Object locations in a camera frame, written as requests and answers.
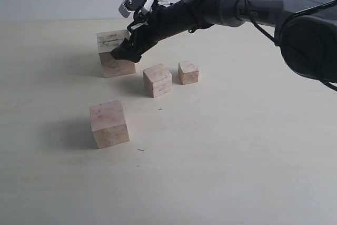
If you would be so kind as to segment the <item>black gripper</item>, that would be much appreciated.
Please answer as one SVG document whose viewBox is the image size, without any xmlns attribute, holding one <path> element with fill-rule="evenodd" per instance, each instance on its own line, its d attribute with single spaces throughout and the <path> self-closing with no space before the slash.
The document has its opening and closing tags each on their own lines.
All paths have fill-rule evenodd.
<svg viewBox="0 0 337 225">
<path fill-rule="evenodd" d="M 158 5 L 146 15 L 138 13 L 135 16 L 134 21 L 127 27 L 131 32 L 130 40 L 124 38 L 110 51 L 110 55 L 116 60 L 138 63 L 142 54 L 159 41 L 195 26 L 196 18 L 183 1 L 168 7 Z"/>
</svg>

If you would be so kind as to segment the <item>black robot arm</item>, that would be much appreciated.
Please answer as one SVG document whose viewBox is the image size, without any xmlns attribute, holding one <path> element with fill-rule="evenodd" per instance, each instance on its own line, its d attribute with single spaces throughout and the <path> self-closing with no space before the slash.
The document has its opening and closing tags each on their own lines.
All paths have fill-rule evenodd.
<svg viewBox="0 0 337 225">
<path fill-rule="evenodd" d="M 252 23 L 277 46 L 296 74 L 334 88 L 336 84 L 336 0 L 123 0 L 123 17 L 131 16 L 129 38 L 111 51 L 134 63 L 159 41 L 213 25 Z"/>
</svg>

